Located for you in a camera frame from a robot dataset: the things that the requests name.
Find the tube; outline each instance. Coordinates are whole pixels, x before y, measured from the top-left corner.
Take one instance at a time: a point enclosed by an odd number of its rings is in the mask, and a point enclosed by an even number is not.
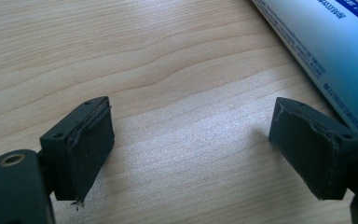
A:
[[[329,103],[358,132],[358,2],[252,1]]]

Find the hole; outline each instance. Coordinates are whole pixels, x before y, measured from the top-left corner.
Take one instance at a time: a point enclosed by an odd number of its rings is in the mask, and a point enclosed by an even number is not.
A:
[[[61,138],[63,137],[63,133],[56,133],[53,135],[53,138]]]
[[[24,159],[25,159],[24,154],[13,154],[13,155],[9,155],[9,156],[5,157],[4,159],[2,159],[0,164],[1,164],[1,166],[12,166],[12,165],[20,163]]]
[[[346,138],[346,139],[352,139],[352,138],[353,138],[352,135],[347,134],[347,133],[342,134],[342,137],[343,137],[343,138]]]

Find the screw hole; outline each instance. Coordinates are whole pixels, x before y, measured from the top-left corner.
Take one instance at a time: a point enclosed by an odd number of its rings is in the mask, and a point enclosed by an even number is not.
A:
[[[53,135],[53,138],[61,138],[63,137],[63,133],[56,133]]]
[[[5,157],[4,159],[2,159],[0,164],[1,164],[1,166],[12,166],[17,163],[20,163],[24,159],[25,159],[24,154],[13,154],[13,155],[9,155],[9,156]]]

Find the wooden surface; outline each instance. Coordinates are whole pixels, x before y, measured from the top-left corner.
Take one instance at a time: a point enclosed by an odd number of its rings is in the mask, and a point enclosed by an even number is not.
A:
[[[251,1],[0,1],[0,155],[101,95],[116,144],[58,223],[351,222],[268,143],[276,97],[331,111]]]

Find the black clamp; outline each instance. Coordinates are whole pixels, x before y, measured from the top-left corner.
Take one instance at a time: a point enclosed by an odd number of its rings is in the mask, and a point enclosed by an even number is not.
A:
[[[55,223],[49,194],[82,204],[115,142],[109,98],[89,100],[40,138],[0,156],[0,224]]]
[[[358,133],[300,102],[277,98],[270,143],[321,200],[355,194],[352,223],[358,223]]]

